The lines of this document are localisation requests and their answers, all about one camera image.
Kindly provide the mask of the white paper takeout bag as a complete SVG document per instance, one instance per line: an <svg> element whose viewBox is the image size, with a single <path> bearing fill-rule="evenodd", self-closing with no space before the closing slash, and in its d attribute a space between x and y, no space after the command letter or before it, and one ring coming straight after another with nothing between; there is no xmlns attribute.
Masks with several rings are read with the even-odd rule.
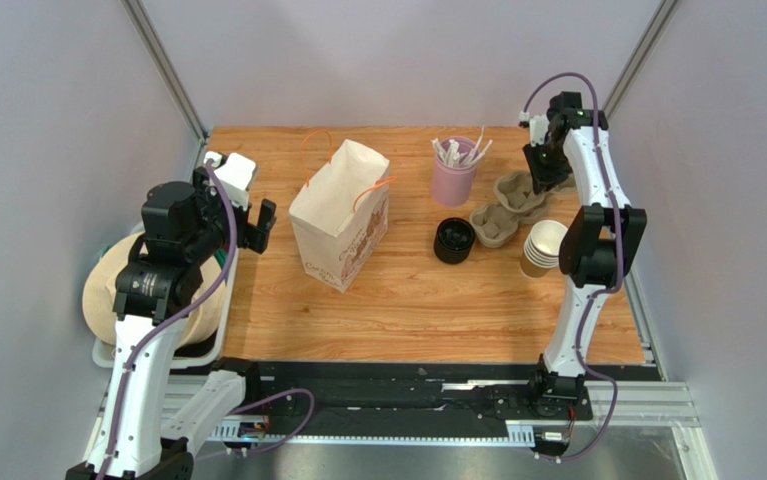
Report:
<svg viewBox="0 0 767 480"><path fill-rule="evenodd" d="M345 140L301 187L289 219L306 274L344 293L387 233L390 160Z"/></svg>

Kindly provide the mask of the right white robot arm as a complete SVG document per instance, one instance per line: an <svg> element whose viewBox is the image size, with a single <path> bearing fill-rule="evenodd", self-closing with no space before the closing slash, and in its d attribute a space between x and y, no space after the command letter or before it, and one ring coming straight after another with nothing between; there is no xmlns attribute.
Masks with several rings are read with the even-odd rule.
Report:
<svg viewBox="0 0 767 480"><path fill-rule="evenodd" d="M555 332L529 381L528 404L551 418L585 395L586 363L597 319L620 290L641 243L647 214L623 191L609 152L607 117L587 109L577 92L554 96L544 115L528 119L523 148L534 193L575 179L580 208L559 249L565 293Z"/></svg>

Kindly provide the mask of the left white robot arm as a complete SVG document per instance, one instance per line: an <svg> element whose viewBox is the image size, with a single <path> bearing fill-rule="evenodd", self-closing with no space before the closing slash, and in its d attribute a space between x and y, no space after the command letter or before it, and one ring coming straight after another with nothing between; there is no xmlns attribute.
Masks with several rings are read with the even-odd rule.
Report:
<svg viewBox="0 0 767 480"><path fill-rule="evenodd" d="M188 479L212 431L245 397L250 362L220 360L205 384L169 422L161 419L172 361L190 314L225 284L222 270L205 285L202 266L224 250L263 253L276 221L264 200L248 220L257 164L215 155L190 181L152 188L141 209L143 231L115 280L115 359L106 411L93 449L70 479Z"/></svg>

